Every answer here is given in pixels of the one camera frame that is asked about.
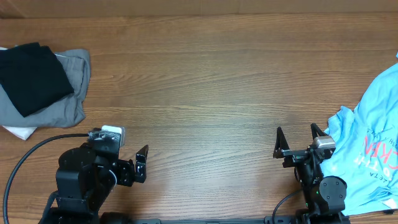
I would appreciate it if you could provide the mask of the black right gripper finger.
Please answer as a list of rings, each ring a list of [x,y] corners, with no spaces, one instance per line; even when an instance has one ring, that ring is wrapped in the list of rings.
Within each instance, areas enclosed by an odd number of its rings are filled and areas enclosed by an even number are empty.
[[[273,158],[284,158],[285,152],[289,152],[290,147],[281,127],[277,128],[277,137],[273,152]]]
[[[317,137],[322,137],[322,136],[326,136],[326,133],[324,133],[318,126],[316,123],[312,123],[310,125],[311,127],[311,132],[312,132],[312,138],[315,139]]]

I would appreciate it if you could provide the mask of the black polo shirt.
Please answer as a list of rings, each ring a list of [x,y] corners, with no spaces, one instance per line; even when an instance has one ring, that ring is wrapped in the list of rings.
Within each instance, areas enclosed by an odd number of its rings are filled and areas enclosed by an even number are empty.
[[[1,85],[23,117],[74,92],[56,55],[37,42],[1,50]]]

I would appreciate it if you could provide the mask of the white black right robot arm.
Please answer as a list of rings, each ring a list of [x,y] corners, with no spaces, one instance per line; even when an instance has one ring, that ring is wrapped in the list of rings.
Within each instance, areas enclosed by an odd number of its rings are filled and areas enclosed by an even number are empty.
[[[320,164],[330,159],[336,149],[333,138],[324,133],[315,123],[311,124],[313,142],[302,150],[292,151],[281,127],[277,137],[273,157],[283,159],[283,167],[294,168],[295,178],[301,189],[283,198],[272,212],[271,222],[309,223],[349,223],[344,216],[347,183],[337,176],[325,176]],[[297,210],[295,215],[278,217],[278,208],[293,196],[303,193],[306,207]]]

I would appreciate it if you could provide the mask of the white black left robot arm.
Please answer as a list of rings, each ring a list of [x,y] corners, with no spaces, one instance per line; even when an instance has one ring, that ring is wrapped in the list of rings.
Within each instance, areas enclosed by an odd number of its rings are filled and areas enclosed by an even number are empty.
[[[118,151],[101,152],[88,143],[64,152],[40,223],[133,223],[129,215],[99,214],[116,185],[130,187],[146,180],[149,147],[137,151],[136,160],[120,160]]]

